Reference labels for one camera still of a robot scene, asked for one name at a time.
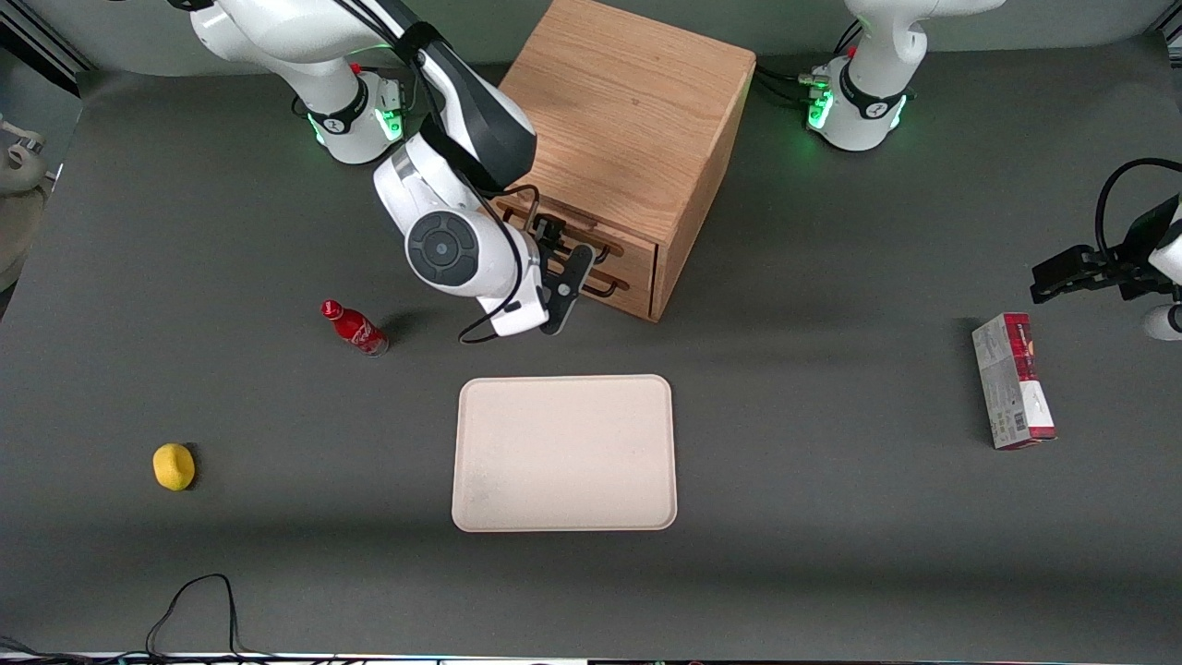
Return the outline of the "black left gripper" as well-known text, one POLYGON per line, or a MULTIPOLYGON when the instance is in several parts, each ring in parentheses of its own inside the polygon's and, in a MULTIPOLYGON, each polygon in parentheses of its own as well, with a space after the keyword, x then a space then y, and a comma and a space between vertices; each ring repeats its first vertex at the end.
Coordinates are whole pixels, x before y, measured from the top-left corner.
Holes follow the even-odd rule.
POLYGON ((1178 300, 1178 281, 1150 265, 1152 252, 1165 240, 1178 240, 1178 195, 1152 207, 1128 228, 1122 243, 1110 245, 1104 223, 1097 232, 1098 252, 1087 245, 1069 246, 1031 269, 1031 302, 1039 306, 1072 292, 1115 287, 1123 300, 1149 294, 1178 300))

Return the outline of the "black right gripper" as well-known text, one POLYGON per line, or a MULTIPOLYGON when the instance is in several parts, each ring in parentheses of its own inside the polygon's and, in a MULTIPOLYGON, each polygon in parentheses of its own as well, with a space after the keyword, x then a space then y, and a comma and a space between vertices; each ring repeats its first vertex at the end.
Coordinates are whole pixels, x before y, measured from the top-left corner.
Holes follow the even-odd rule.
POLYGON ((577 245, 571 252, 564 239, 565 232, 565 220, 552 214, 538 214, 531 223, 531 235, 541 248, 543 286, 548 291, 548 320, 539 327, 545 335, 558 335, 564 330, 595 266, 595 248, 577 245))

